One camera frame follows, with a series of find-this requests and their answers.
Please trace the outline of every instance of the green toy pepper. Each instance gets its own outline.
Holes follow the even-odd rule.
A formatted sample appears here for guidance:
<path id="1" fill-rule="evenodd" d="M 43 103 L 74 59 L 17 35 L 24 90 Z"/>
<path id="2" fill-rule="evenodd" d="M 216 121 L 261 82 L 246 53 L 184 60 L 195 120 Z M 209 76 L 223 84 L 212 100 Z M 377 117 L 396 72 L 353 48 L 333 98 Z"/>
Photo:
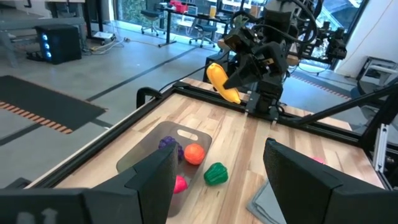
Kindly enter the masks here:
<path id="1" fill-rule="evenodd" d="M 225 183 L 228 180 L 228 172 L 220 162 L 211 165 L 204 175 L 206 184 L 215 186 Z"/>

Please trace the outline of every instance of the black floor mat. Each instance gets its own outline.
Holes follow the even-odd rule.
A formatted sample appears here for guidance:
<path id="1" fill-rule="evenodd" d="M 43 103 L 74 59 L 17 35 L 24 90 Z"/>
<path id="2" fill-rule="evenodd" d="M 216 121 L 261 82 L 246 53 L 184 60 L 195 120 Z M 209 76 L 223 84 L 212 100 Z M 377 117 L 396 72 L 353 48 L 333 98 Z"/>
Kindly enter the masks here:
<path id="1" fill-rule="evenodd" d="M 70 134 L 104 108 L 12 76 L 0 77 L 0 108 Z"/>

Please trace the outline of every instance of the yellow banana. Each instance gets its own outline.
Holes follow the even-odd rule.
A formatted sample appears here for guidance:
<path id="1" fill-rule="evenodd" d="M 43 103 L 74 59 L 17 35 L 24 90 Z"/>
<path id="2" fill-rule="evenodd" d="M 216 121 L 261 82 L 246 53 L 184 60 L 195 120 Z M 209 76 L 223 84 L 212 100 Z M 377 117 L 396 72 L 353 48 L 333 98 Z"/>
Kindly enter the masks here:
<path id="1" fill-rule="evenodd" d="M 227 81 L 228 77 L 221 65 L 217 63 L 212 63 L 206 70 L 207 77 L 209 78 L 211 84 L 216 88 L 218 93 L 228 102 L 240 104 L 239 92 L 236 88 L 231 88 L 226 90 L 224 88 L 224 83 Z"/>

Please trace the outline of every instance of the orange toy fruit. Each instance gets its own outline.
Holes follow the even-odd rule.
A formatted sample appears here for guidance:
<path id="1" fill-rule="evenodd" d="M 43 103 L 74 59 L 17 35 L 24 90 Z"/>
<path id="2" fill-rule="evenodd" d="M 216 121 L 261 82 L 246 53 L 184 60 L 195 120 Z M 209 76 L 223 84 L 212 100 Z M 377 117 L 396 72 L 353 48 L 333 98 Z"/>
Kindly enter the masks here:
<path id="1" fill-rule="evenodd" d="M 185 160 L 193 165 L 199 165 L 205 158 L 205 150 L 198 144 L 187 145 L 184 150 Z"/>

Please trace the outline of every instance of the orange striped tape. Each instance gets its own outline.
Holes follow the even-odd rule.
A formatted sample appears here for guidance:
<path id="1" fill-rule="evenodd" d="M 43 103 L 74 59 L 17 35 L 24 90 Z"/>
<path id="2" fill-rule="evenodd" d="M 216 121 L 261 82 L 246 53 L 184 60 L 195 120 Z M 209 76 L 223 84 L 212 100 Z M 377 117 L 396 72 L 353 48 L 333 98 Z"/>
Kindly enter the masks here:
<path id="1" fill-rule="evenodd" d="M 27 118 L 27 119 L 29 119 L 31 121 L 39 123 L 39 124 L 41 124 L 43 126 L 46 126 L 48 128 L 54 129 L 56 131 L 59 131 L 59 132 L 61 132 L 63 134 L 70 134 L 70 133 L 73 132 L 73 130 L 67 128 L 66 126 L 63 126 L 62 124 L 58 124 L 58 123 L 56 123 L 54 121 L 51 121 L 49 119 L 45 119 L 43 117 L 40 117 L 39 115 L 33 114 L 33 113 L 31 113 L 29 111 L 26 111 L 26 110 L 23 110 L 23 109 L 20 109 L 20 108 L 18 108 L 16 106 L 10 105 L 9 103 L 6 103 L 6 102 L 0 101 L 0 109 L 8 110 L 8 111 L 10 111 L 10 112 L 12 112 L 14 114 L 17 114 L 19 116 Z"/>
<path id="2" fill-rule="evenodd" d="M 295 79 L 298 79 L 298 80 L 303 81 L 303 82 L 305 82 L 305 83 L 308 83 L 308 84 L 310 84 L 310 85 L 312 85 L 312 86 L 315 86 L 315 87 L 317 87 L 317 88 L 320 88 L 321 90 L 325 90 L 325 91 L 327 91 L 327 92 L 329 92 L 329 93 L 331 93 L 331 94 L 334 94 L 334 95 L 336 95 L 336 96 L 342 97 L 342 98 L 344 98 L 344 99 L 346 99 L 346 100 L 350 100 L 350 99 L 351 99 L 351 97 L 342 95 L 341 93 L 335 92 L 335 91 L 333 91 L 333 90 L 331 90 L 331 89 L 329 89 L 329 88 L 326 88 L 326 87 L 324 87 L 324 86 L 320 86 L 320 85 L 318 85 L 318 84 L 316 84 L 316 83 L 310 82 L 310 81 L 308 81 L 308 80 L 305 80 L 305 79 L 303 79 L 303 78 L 297 77 L 297 76 L 295 76 L 295 75 L 291 75 L 291 76 L 292 76 L 292 78 L 295 78 Z"/>

